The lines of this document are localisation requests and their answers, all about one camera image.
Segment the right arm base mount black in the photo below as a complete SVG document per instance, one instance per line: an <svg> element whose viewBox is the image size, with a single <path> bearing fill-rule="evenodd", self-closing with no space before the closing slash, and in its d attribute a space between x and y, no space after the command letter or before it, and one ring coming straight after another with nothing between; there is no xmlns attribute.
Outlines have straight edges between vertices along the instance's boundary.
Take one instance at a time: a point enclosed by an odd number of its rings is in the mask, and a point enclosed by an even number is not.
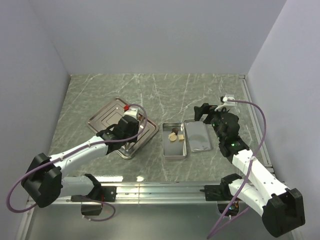
<svg viewBox="0 0 320 240"><path fill-rule="evenodd" d="M203 189L199 190L204 193L204 199L206 202L218 202L218 211L222 214L226 206L229 204L233 196L230 191L224 186L220 185L205 185ZM239 200L236 199L225 214L226 217L235 217L240 212Z"/></svg>

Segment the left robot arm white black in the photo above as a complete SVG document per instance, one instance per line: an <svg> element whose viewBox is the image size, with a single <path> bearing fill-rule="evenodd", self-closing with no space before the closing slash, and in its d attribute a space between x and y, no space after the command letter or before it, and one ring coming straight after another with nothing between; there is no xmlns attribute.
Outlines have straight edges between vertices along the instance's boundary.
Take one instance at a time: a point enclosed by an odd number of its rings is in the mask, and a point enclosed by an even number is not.
<svg viewBox="0 0 320 240"><path fill-rule="evenodd" d="M119 150L126 143L135 143L140 122L136 117L124 115L117 124L99 131L88 141L62 153L35 156L28 175L21 186L40 208L66 196L79 196L89 201L103 199L101 183L89 173L80 177L68 174L85 163Z"/></svg>

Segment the dark round chocolate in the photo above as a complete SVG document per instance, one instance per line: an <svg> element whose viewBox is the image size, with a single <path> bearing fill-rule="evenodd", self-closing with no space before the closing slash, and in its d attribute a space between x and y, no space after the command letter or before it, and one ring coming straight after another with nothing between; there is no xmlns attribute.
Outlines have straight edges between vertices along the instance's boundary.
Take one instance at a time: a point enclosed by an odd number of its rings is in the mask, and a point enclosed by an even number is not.
<svg viewBox="0 0 320 240"><path fill-rule="evenodd" d="M177 135L179 132L179 129L177 127L174 127L172 128L171 132Z"/></svg>

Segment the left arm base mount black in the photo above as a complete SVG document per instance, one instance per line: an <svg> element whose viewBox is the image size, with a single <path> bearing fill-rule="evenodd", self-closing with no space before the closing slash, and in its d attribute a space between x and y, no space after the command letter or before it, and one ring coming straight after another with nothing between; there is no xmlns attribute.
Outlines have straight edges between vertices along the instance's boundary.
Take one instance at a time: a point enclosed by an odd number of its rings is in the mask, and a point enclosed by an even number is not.
<svg viewBox="0 0 320 240"><path fill-rule="evenodd" d="M91 222L104 222L110 220L116 213L116 208L111 204L116 200L116 186L102 186L102 184L91 174L85 174L80 177L89 183L89 192L87 194L76 193L71 195L71 202L81 203L81 214L84 219ZM102 213L103 207L110 207L112 213L107 218L95 219Z"/></svg>

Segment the white round chocolate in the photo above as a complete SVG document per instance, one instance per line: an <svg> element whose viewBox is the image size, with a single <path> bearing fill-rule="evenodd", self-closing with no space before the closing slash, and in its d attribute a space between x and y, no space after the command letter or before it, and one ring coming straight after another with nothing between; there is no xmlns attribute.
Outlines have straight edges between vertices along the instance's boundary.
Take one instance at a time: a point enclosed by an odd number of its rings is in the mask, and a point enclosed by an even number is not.
<svg viewBox="0 0 320 240"><path fill-rule="evenodd" d="M177 135L174 132L172 132L168 135L168 139L170 142L175 142L177 140Z"/></svg>

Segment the steel tongs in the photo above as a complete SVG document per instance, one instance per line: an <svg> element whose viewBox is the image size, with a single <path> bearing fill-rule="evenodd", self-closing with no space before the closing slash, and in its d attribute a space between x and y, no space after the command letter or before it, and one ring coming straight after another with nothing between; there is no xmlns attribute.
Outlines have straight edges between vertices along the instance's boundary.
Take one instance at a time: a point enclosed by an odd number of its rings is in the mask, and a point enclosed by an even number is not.
<svg viewBox="0 0 320 240"><path fill-rule="evenodd" d="M131 145L134 145L135 144L135 142L126 142L125 144L124 144L124 150L126 151L126 152L128 152L129 150L130 150L130 148L131 148Z"/></svg>

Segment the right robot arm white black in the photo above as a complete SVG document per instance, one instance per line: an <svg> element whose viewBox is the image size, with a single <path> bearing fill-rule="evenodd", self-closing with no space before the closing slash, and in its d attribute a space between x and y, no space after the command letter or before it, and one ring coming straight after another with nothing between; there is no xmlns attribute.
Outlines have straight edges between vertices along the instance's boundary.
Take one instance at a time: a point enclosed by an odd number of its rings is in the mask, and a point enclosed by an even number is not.
<svg viewBox="0 0 320 240"><path fill-rule="evenodd" d="M233 173L223 177L219 185L205 185L202 192L207 201L229 201L227 209L241 200L258 213L266 230L278 238L306 223L301 192L280 182L256 158L256 154L239 135L239 117L229 108L236 100L222 104L194 107L194 120L211 125L218 138L219 150L245 177Z"/></svg>

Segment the white square chocolate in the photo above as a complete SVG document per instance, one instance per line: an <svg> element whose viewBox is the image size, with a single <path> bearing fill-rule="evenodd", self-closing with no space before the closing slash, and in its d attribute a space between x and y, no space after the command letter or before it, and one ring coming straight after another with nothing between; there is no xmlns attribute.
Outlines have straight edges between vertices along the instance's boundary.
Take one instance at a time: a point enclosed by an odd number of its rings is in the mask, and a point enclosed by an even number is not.
<svg viewBox="0 0 320 240"><path fill-rule="evenodd" d="M185 137L182 134L178 135L178 140L179 141L183 141L184 139L185 139Z"/></svg>

